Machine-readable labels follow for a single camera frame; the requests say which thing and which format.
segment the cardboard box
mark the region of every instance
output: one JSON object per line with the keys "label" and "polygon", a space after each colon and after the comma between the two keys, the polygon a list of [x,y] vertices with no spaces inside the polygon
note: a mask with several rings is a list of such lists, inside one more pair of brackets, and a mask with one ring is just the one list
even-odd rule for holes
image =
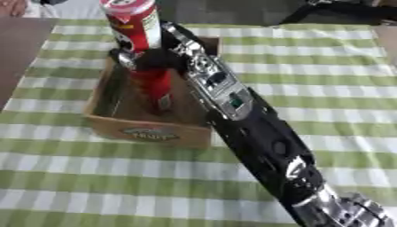
{"label": "cardboard box", "polygon": [[[203,40],[213,53],[218,53],[217,38]],[[211,128],[206,124],[205,112],[190,94],[181,76],[175,70],[171,72],[173,109],[156,115],[146,111],[141,104],[128,72],[108,59],[85,107],[85,118],[104,137],[194,148],[208,147]]]}

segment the green checkered tablecloth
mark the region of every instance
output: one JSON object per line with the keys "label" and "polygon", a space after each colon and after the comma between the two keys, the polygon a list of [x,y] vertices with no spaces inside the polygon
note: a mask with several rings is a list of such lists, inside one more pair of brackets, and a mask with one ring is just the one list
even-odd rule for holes
{"label": "green checkered tablecloth", "polygon": [[[397,217],[397,74],[370,27],[191,29],[222,38],[331,185]],[[26,71],[0,115],[1,227],[296,226],[215,133],[203,151],[93,133],[82,109],[114,45],[105,21],[60,20]]]}

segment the red can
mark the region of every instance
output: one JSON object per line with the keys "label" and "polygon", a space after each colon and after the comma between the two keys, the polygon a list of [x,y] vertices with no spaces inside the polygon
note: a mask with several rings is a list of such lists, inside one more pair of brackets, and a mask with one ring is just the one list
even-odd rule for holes
{"label": "red can", "polygon": [[[159,16],[154,0],[100,0],[120,47],[139,53],[161,46]],[[155,112],[171,107],[170,74],[166,68],[131,72],[144,102]]]}

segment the can lid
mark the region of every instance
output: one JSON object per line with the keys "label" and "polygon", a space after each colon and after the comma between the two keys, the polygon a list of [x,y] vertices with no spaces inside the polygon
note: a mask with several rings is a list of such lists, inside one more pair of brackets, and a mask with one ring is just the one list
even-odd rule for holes
{"label": "can lid", "polygon": [[149,9],[155,0],[100,0],[105,12],[138,14]]}

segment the silver metal part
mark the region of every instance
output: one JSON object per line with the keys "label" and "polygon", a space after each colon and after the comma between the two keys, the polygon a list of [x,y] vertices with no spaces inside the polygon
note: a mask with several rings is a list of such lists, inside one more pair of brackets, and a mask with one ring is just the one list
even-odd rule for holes
{"label": "silver metal part", "polygon": [[300,156],[297,156],[288,165],[287,171],[285,173],[285,177],[288,180],[296,179],[296,178],[298,178],[298,175],[300,174],[300,171],[302,171],[305,167],[306,167],[306,162],[303,159],[301,159]]}
{"label": "silver metal part", "polygon": [[253,97],[246,86],[221,59],[208,56],[199,43],[183,35],[172,23],[162,27],[181,42],[174,51],[189,57],[186,81],[203,107],[217,109],[233,121],[244,119],[253,106]]}
{"label": "silver metal part", "polygon": [[340,198],[327,184],[293,208],[306,226],[394,227],[393,220],[378,203],[360,193]]}
{"label": "silver metal part", "polygon": [[132,51],[125,51],[121,50],[119,52],[119,62],[123,67],[126,67],[129,71],[135,71],[136,70],[136,63],[135,59],[138,56],[132,52]]}

